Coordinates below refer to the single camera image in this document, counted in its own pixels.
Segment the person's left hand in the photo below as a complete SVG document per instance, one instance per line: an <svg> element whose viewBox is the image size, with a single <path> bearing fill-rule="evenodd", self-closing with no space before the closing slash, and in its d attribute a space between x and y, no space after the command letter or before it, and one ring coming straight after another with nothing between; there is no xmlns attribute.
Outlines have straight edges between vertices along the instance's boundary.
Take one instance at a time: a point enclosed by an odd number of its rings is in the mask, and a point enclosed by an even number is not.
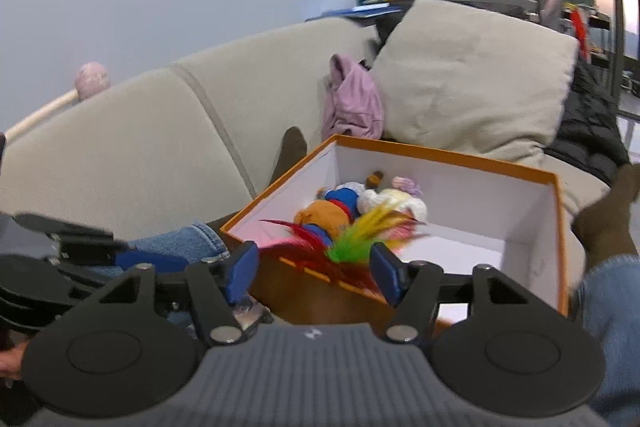
<svg viewBox="0 0 640 427"><path fill-rule="evenodd" d="M29 341L24 340L11 349L0 352L0 377L19 381L22 378L22 362Z"/></svg>

